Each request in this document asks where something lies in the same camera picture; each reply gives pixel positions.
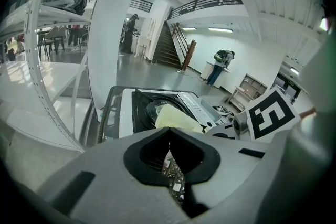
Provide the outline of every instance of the chair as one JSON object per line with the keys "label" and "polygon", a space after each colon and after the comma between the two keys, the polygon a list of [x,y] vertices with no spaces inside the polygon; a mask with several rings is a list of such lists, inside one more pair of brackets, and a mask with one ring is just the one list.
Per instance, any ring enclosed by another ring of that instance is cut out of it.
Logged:
{"label": "chair", "polygon": [[60,41],[62,42],[63,50],[65,50],[65,46],[64,46],[65,33],[66,33],[66,28],[65,28],[65,26],[62,26],[58,30],[57,37],[55,38],[55,41],[57,41],[57,48],[56,48],[56,44],[55,44],[56,54],[58,53],[58,44],[59,44]]}
{"label": "chair", "polygon": [[87,30],[85,30],[84,28],[79,28],[77,32],[78,41],[80,41],[82,36],[85,35],[86,33],[87,33]]}
{"label": "chair", "polygon": [[88,33],[85,33],[82,37],[79,39],[79,57],[81,52],[82,45],[87,46],[88,45]]}
{"label": "chair", "polygon": [[44,45],[47,47],[49,45],[49,55],[51,54],[51,45],[55,43],[55,38],[57,37],[58,34],[58,27],[55,26],[53,27],[49,33],[44,35]]}

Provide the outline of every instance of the yellow cloth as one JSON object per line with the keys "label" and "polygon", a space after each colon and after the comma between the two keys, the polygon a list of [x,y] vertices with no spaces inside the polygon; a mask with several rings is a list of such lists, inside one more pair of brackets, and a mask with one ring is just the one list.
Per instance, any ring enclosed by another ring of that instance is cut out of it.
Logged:
{"label": "yellow cloth", "polygon": [[202,126],[197,121],[169,104],[165,104],[162,107],[157,117],[155,127],[184,128],[189,131],[202,133]]}

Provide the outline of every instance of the backpack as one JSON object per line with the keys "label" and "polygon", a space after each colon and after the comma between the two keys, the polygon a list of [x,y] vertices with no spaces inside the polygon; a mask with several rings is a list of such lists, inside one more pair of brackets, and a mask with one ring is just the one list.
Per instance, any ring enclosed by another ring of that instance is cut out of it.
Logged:
{"label": "backpack", "polygon": [[228,52],[226,50],[219,50],[215,55],[214,59],[218,62],[224,62]]}

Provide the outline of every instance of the white pillar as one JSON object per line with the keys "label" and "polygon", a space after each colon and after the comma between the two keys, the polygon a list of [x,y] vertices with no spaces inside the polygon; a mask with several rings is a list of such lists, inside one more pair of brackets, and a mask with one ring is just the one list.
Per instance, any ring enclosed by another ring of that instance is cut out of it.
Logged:
{"label": "white pillar", "polygon": [[103,108],[116,84],[118,48],[130,0],[97,0],[88,40],[88,68],[93,103]]}

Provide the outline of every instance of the perforated metal upright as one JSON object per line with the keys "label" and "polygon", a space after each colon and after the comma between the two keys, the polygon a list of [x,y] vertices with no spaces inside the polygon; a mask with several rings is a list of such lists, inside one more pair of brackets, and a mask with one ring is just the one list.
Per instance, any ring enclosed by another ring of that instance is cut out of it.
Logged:
{"label": "perforated metal upright", "polygon": [[56,112],[45,88],[40,71],[40,63],[37,53],[36,29],[38,29],[38,16],[42,0],[29,0],[28,12],[24,19],[24,34],[26,43],[26,57],[29,67],[29,74],[35,86],[36,93],[44,107],[48,120],[54,124],[58,130],[74,145],[79,151],[84,152],[84,148],[68,130],[62,119]]}

